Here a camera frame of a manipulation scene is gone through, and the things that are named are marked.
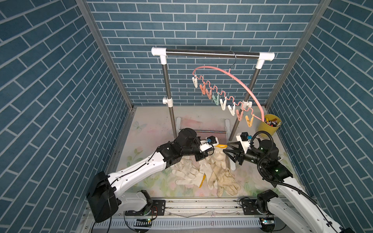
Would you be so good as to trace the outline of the pink clip hanger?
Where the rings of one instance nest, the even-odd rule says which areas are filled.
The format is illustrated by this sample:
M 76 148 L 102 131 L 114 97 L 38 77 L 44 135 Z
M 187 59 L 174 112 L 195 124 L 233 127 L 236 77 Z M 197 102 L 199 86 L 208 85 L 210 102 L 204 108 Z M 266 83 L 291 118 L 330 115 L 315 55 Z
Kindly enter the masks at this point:
M 264 122 L 264 110 L 254 93 L 254 85 L 268 61 L 273 61 L 275 54 L 259 52 L 254 55 L 254 73 L 250 80 L 241 79 L 233 70 L 218 66 L 199 66 L 192 72 L 192 82 L 203 96 L 212 100 L 223 111 L 228 111 L 237 121 L 246 120 L 248 127 L 254 120 Z

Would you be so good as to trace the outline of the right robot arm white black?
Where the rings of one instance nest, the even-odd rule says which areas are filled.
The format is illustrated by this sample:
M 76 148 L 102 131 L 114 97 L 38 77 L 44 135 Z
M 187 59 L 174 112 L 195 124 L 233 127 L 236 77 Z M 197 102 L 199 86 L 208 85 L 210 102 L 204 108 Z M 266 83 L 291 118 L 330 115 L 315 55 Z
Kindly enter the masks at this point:
M 244 161 L 255 164 L 263 180 L 276 187 L 293 206 L 288 207 L 274 191 L 267 190 L 257 195 L 259 212 L 274 214 L 295 233 L 353 232 L 333 220 L 305 192 L 290 170 L 279 162 L 278 148 L 273 140 L 260 140 L 257 148 L 253 140 L 232 142 L 224 153 L 240 165 Z

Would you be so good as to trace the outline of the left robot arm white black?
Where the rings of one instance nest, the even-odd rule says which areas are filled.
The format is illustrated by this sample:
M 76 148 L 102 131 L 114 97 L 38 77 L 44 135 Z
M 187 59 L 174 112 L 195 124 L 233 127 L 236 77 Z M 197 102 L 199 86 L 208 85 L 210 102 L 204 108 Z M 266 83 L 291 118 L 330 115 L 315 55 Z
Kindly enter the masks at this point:
M 147 177 L 180 163 L 184 156 L 194 156 L 200 161 L 209 155 L 219 143 L 214 136 L 201 140 L 190 128 L 182 129 L 177 138 L 159 146 L 140 162 L 117 172 L 97 173 L 90 183 L 86 198 L 95 222 L 104 222 L 120 211 L 148 213 L 153 200 L 147 191 L 129 193 L 128 189 Z

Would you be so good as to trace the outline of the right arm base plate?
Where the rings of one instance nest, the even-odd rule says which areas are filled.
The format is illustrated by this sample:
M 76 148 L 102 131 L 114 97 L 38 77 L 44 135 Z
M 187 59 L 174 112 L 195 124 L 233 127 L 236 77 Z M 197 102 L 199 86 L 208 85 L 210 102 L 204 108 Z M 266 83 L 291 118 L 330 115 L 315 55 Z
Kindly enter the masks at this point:
M 238 203 L 239 203 L 239 206 L 242 208 L 245 216 L 248 216 L 248 215 L 269 216 L 272 214 L 269 210 L 265 210 L 263 207 L 258 206 L 256 203 L 256 200 L 252 200 L 248 197 L 240 199 Z

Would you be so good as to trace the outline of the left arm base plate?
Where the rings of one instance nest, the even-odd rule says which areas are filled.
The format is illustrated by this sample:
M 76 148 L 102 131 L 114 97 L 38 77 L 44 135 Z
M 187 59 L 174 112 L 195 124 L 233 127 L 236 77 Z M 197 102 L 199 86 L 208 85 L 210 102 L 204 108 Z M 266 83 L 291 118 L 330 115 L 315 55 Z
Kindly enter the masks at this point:
M 153 200 L 151 206 L 148 204 L 140 211 L 126 211 L 126 216 L 163 216 L 165 213 L 166 200 Z

